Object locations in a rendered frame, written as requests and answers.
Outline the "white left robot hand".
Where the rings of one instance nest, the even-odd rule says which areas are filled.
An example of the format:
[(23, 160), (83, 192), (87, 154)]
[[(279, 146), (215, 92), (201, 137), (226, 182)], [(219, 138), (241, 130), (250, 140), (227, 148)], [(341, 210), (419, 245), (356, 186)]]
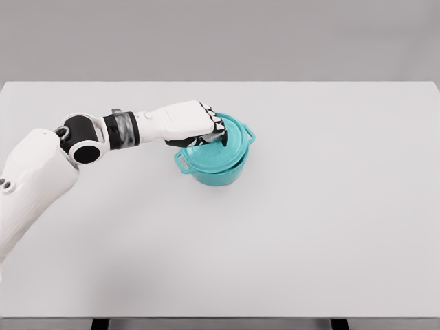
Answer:
[(228, 144), (228, 130), (212, 107), (197, 100), (173, 104), (166, 109), (164, 141), (169, 146), (190, 148), (220, 142)]

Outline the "teal pot lid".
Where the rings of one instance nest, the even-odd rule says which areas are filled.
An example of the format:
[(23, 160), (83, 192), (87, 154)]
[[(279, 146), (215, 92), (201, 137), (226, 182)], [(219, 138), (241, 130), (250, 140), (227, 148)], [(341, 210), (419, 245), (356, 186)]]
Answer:
[(181, 148), (181, 156), (188, 169), (206, 173), (219, 173), (232, 168), (246, 154), (256, 139), (254, 132), (236, 118), (219, 113), (227, 129), (228, 141), (223, 146), (221, 140), (209, 144)]

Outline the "teal pot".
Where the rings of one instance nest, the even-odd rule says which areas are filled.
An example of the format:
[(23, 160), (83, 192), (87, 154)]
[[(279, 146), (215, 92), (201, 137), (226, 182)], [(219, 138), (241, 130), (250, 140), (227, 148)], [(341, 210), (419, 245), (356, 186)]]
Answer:
[(175, 154), (174, 160), (177, 167), (183, 174), (190, 174), (197, 181), (208, 186), (225, 186), (238, 179), (248, 158), (248, 153), (249, 149), (244, 157), (237, 164), (235, 164), (232, 168), (229, 168), (228, 170), (224, 170), (219, 173), (206, 173), (198, 170), (188, 169), (188, 165), (184, 161), (180, 150)]

